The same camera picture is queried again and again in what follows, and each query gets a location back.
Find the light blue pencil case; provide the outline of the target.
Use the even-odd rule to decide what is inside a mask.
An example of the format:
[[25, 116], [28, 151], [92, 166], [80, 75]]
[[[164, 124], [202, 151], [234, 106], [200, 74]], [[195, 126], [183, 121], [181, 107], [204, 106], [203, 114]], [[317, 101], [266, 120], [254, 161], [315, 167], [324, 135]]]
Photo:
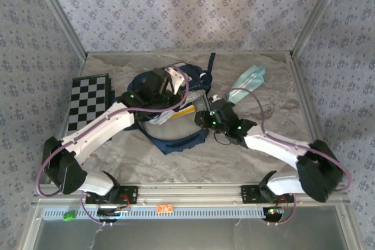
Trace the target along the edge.
[[[263, 66], [253, 65], [239, 76], [232, 88], [244, 88], [249, 91], [254, 91], [264, 84], [264, 74], [265, 68]], [[227, 94], [227, 98], [230, 102], [236, 104], [247, 94], [248, 92], [244, 90], [232, 90]]]

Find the navy blue backpack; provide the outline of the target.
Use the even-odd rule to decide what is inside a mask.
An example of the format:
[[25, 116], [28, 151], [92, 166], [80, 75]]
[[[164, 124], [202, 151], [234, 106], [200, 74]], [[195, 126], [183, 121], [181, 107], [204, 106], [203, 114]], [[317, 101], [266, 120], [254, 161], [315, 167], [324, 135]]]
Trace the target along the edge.
[[[213, 80], [212, 68], [215, 55], [215, 53], [210, 55], [205, 70], [185, 62], [175, 63], [175, 66], [183, 71], [189, 79], [189, 93], [197, 90], [205, 90], [206, 94], [209, 93]], [[144, 118], [125, 130], [139, 130], [165, 155], [191, 149], [204, 143], [209, 131], [195, 124], [193, 113], [170, 119], [174, 113], [190, 105], [192, 103], [185, 101], [177, 109], [156, 114], [152, 118]]]

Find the folding chessboard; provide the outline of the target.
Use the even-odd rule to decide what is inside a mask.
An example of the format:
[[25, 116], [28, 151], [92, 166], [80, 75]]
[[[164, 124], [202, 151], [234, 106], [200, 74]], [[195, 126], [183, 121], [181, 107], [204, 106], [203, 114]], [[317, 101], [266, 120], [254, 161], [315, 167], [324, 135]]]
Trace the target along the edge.
[[73, 84], [68, 135], [103, 114], [110, 104], [111, 79], [108, 73], [81, 77]]

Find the metal sheet panel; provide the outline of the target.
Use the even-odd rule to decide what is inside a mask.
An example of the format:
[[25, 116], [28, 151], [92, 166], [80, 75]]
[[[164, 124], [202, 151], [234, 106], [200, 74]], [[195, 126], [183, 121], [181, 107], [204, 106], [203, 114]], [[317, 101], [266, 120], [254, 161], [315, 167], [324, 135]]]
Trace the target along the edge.
[[345, 206], [300, 207], [282, 225], [247, 218], [152, 218], [134, 210], [124, 225], [102, 227], [61, 208], [38, 208], [18, 250], [367, 250]]

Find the aluminium side rail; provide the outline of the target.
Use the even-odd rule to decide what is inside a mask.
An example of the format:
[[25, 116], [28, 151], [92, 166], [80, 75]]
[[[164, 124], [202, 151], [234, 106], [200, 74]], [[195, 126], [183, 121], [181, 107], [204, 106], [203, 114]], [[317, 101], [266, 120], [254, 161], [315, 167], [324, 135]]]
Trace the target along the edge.
[[316, 118], [316, 110], [310, 101], [309, 89], [304, 82], [304, 76], [299, 68], [298, 63], [294, 60], [291, 52], [286, 53], [286, 59], [289, 64], [291, 76], [293, 78], [302, 115], [310, 137], [310, 140], [323, 139], [322, 128]]
[[82, 59], [81, 64], [80, 64], [80, 68], [78, 70], [78, 73], [75, 74], [73, 76], [73, 78], [69, 81], [69, 84], [68, 84], [68, 86], [69, 86], [68, 104], [67, 104], [64, 116], [63, 116], [64, 119], [63, 119], [63, 122], [62, 122], [62, 125], [61, 125], [61, 128], [60, 128], [60, 131], [58, 131], [58, 134], [56, 136], [57, 139], [63, 138], [67, 134], [67, 132], [68, 132], [71, 96], [73, 95], [73, 91], [74, 91], [73, 84], [76, 82], [76, 80], [78, 80], [78, 79], [81, 78], [81, 75], [82, 75], [82, 72], [83, 72], [83, 68], [85, 66], [86, 61], [87, 61], [87, 55]]

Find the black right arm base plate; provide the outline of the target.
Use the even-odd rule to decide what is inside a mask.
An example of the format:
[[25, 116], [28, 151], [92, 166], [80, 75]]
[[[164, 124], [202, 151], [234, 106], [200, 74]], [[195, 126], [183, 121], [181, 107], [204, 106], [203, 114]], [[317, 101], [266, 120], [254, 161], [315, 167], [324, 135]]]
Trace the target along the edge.
[[259, 203], [259, 204], [276, 204], [276, 203], [293, 203], [294, 197], [290, 194], [283, 194], [277, 196], [267, 187], [259, 185], [242, 185], [240, 187], [241, 198], [244, 204]]

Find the aluminium front rail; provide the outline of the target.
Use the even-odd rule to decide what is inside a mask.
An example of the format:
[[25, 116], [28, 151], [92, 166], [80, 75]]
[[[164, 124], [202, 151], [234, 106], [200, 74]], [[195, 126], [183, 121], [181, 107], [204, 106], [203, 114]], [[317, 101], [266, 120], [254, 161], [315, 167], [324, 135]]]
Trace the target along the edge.
[[[159, 183], [159, 184], [126, 184], [138, 186], [138, 198], [133, 207], [156, 207], [158, 204], [172, 203], [175, 207], [229, 207], [229, 206], [263, 206], [275, 205], [291, 208], [293, 204], [301, 207], [323, 206], [306, 194], [297, 194], [293, 203], [244, 204], [241, 198], [242, 183]], [[117, 204], [88, 204], [94, 206], [119, 206]]]

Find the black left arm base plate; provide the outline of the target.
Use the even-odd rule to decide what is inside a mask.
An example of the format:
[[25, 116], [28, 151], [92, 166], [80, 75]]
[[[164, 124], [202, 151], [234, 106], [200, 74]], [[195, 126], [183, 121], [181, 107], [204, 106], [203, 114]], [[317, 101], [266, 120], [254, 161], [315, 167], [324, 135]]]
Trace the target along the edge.
[[86, 204], [136, 204], [138, 198], [138, 186], [118, 186], [107, 195], [99, 196], [96, 193], [87, 193]]

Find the aluminium corner post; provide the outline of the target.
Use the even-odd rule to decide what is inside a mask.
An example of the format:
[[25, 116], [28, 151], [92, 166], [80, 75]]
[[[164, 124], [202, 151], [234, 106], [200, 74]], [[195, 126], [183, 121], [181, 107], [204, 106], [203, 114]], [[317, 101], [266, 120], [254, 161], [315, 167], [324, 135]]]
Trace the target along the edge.
[[74, 31], [66, 13], [64, 12], [61, 4], [58, 0], [45, 0], [49, 8], [52, 10], [56, 20], [61, 26], [63, 32], [67, 36], [69, 42], [73, 46], [74, 51], [77, 53], [81, 60], [85, 60], [87, 54], [80, 42], [80, 39], [76, 32]]
[[322, 16], [325, 13], [326, 8], [328, 7], [330, 1], [331, 0], [316, 0], [315, 1], [310, 13], [308, 14], [306, 22], [303, 25], [291, 49], [291, 57], [293, 59], [297, 58], [301, 54], [301, 51], [303, 51], [313, 31], [317, 27], [319, 21], [322, 19]]

